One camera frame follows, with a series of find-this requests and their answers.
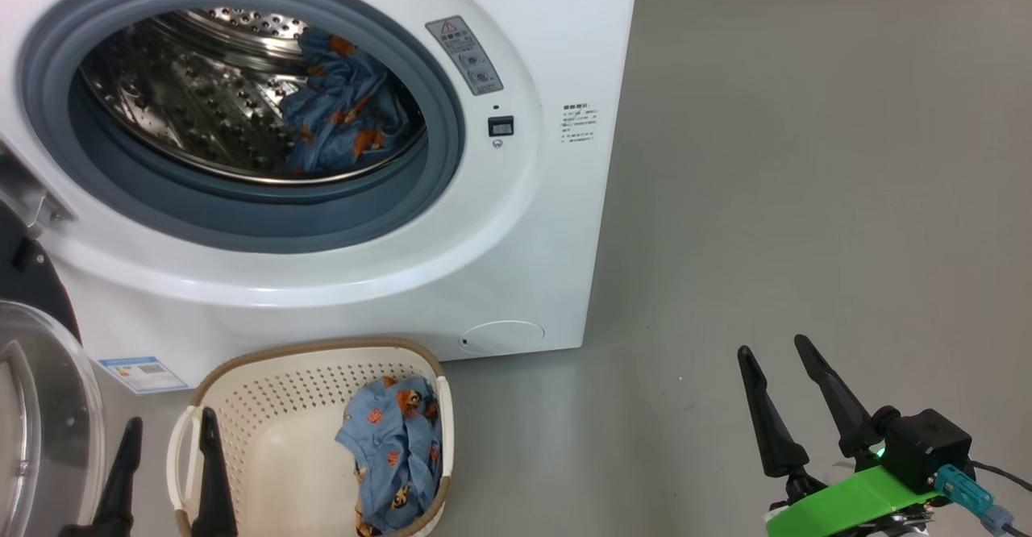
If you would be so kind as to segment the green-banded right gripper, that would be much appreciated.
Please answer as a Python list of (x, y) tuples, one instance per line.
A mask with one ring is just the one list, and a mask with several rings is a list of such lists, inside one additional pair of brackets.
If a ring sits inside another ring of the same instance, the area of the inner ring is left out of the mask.
[[(873, 459), (872, 448), (880, 443), (880, 435), (871, 423), (870, 413), (807, 335), (797, 334), (793, 342), (808, 377), (821, 390), (839, 434), (842, 456)], [(771, 478), (804, 475), (809, 456), (793, 440), (774, 406), (768, 393), (768, 380), (751, 347), (740, 346), (737, 360), (764, 475)], [(922, 505), (940, 494), (932, 488), (915, 493), (884, 468), (867, 468), (779, 509), (777, 514), (766, 514), (764, 530), (768, 536), (832, 536)]]

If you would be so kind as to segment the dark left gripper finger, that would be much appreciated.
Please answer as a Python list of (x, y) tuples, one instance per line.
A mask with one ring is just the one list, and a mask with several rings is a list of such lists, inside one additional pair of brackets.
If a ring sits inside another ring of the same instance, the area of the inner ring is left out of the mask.
[(198, 447), (203, 455), (202, 494), (192, 536), (239, 536), (216, 412), (202, 409)]
[(134, 475), (139, 470), (143, 452), (144, 423), (131, 417), (108, 471), (106, 485), (91, 525), (92, 536), (130, 536), (134, 525)]

